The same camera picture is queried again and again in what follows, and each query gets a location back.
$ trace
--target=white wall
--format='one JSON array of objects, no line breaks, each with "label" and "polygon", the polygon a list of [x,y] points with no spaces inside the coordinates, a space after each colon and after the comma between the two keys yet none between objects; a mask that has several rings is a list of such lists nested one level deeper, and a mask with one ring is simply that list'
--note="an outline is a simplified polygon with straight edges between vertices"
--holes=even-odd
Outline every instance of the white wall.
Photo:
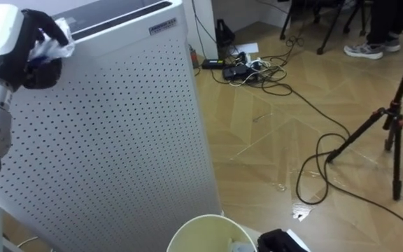
[{"label": "white wall", "polygon": [[254,0],[212,0],[214,18],[224,19],[233,31],[260,20],[260,6]]},{"label": "white wall", "polygon": [[[194,0],[195,10],[200,22],[208,30],[209,34],[215,39],[214,16],[211,0]],[[185,7],[186,21],[188,23],[188,41],[189,44],[197,51],[198,55],[203,55],[202,45],[200,44],[195,26],[194,10],[192,9],[192,0],[183,0]],[[203,43],[206,57],[209,59],[216,59],[218,57],[217,45],[209,37],[209,35],[199,25],[201,42]]]},{"label": "white wall", "polygon": [[[271,3],[288,13],[290,2],[262,0]],[[212,0],[214,19],[222,18],[228,27],[237,31],[255,22],[265,22],[282,27],[286,14],[276,8],[256,2],[256,0]]]},{"label": "white wall", "polygon": [[261,8],[260,22],[264,22],[269,25],[274,25],[277,27],[282,27],[284,25],[285,19],[287,18],[287,13],[290,10],[291,3],[290,2],[279,3],[277,0],[263,0],[263,1],[273,4],[274,6],[280,8],[282,11],[277,8],[273,8],[271,6],[259,3]]}]

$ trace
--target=tripod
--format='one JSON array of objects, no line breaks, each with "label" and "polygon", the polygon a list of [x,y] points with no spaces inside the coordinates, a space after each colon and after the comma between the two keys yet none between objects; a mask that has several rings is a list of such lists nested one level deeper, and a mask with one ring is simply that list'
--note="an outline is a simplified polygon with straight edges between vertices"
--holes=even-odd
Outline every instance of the tripod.
[{"label": "tripod", "polygon": [[400,200],[402,190],[402,182],[400,180],[400,151],[402,141],[403,115],[402,109],[403,98],[403,77],[399,88],[396,91],[395,98],[389,108],[379,108],[368,118],[338,149],[333,150],[326,158],[326,162],[332,162],[340,153],[365,133],[374,123],[387,115],[384,130],[389,130],[388,138],[385,140],[385,150],[391,151],[394,144],[394,169],[393,169],[393,199]]}]

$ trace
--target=person's leg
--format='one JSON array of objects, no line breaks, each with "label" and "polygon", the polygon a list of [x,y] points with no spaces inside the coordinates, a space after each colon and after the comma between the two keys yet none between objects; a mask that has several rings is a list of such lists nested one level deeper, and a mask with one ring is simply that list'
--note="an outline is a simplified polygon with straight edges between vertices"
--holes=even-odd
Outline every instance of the person's leg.
[{"label": "person's leg", "polygon": [[383,44],[396,16],[398,0],[374,0],[371,7],[371,31],[362,45],[345,46],[344,52],[351,57],[377,60],[383,57]]},{"label": "person's leg", "polygon": [[371,8],[371,31],[367,36],[369,45],[382,45],[395,23],[397,4],[403,0],[374,0]]},{"label": "person's leg", "polygon": [[403,0],[398,0],[397,3],[397,14],[395,21],[391,26],[390,32],[388,33],[385,50],[388,52],[397,52],[400,50],[400,34],[403,32]]}]

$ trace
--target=sneaker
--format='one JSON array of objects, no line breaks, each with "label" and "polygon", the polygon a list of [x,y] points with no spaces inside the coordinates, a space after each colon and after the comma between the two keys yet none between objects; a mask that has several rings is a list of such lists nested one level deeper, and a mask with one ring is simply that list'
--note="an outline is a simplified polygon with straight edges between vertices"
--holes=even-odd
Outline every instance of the sneaker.
[{"label": "sneaker", "polygon": [[370,46],[367,43],[355,46],[345,46],[344,53],[351,57],[363,57],[378,60],[383,57],[383,46]]},{"label": "sneaker", "polygon": [[400,51],[400,40],[398,38],[394,38],[392,40],[385,41],[383,44],[383,49],[390,53]]}]

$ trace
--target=wooden floor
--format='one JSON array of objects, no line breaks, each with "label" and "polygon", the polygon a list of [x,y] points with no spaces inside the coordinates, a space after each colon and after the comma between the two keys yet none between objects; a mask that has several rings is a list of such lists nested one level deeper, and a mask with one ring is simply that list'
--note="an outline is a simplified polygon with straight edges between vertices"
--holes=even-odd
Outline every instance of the wooden floor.
[{"label": "wooden floor", "polygon": [[[358,22],[347,36],[337,25],[326,53],[316,48],[325,23],[308,24],[304,47],[296,48],[285,67],[290,84],[321,111],[354,131],[372,111],[389,105],[403,74],[403,49],[379,61],[345,56],[345,44],[363,41]],[[297,33],[295,23],[290,34]],[[238,33],[237,43],[258,42],[264,57],[287,51],[280,29],[253,24]],[[294,230],[312,251],[403,251],[403,222],[368,203],[331,190],[318,206],[301,203],[295,183],[303,161],[315,153],[320,135],[344,131],[324,119],[299,97],[275,97],[251,87],[213,81],[209,71],[197,77],[199,101],[222,207],[228,217],[260,232]],[[285,92],[275,87],[272,92]],[[331,182],[374,200],[403,216],[402,200],[391,198],[393,154],[383,151],[383,122],[371,128],[330,165]],[[341,143],[327,139],[320,151]],[[402,142],[403,180],[403,142]],[[314,162],[302,175],[302,196],[318,200],[325,184]]]}]

